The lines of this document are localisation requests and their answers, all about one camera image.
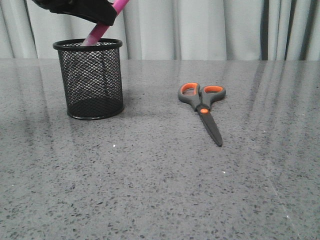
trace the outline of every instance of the pink marker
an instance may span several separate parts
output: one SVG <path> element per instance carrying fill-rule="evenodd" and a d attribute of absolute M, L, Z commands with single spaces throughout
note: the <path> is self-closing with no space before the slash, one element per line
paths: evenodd
<path fill-rule="evenodd" d="M 113 8 L 116 10 L 117 15 L 124 9 L 129 0 L 115 0 L 113 3 Z M 105 32 L 108 30 L 109 26 L 104 25 L 101 22 L 98 22 L 97 25 L 92 29 L 89 35 L 81 44 L 81 47 L 95 46 Z"/>

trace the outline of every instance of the table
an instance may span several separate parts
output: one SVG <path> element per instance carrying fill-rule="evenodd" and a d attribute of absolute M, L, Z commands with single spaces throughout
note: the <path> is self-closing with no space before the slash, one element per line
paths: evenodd
<path fill-rule="evenodd" d="M 2 240 L 320 239 L 320 62 L 122 60 L 125 109 L 67 116 L 57 59 L 0 60 Z M 226 88 L 218 147 L 177 98 Z"/>

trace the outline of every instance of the gray curtain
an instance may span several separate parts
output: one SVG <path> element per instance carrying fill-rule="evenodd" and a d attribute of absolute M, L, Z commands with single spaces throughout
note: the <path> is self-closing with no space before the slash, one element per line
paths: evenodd
<path fill-rule="evenodd" d="M 0 0 L 0 58 L 57 58 L 53 42 L 85 38 L 94 25 Z M 122 59 L 320 60 L 320 3 L 130 0 L 103 37 L 123 41 Z"/>

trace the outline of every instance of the black mesh pen holder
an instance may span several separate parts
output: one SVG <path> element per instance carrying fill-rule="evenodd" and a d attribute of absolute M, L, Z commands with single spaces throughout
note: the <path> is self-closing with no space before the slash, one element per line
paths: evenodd
<path fill-rule="evenodd" d="M 84 39 L 58 41 L 67 114 L 81 120 L 112 117 L 124 109 L 119 48 L 122 41 L 102 38 L 96 46 Z"/>

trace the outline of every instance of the granite table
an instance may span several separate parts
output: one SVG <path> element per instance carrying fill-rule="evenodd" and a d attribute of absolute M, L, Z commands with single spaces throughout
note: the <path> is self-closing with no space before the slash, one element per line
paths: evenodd
<path fill-rule="evenodd" d="M 125 108 L 67 116 L 57 59 L 0 60 L 1 240 L 320 239 L 320 62 L 122 60 Z M 177 98 L 226 88 L 218 147 Z"/>

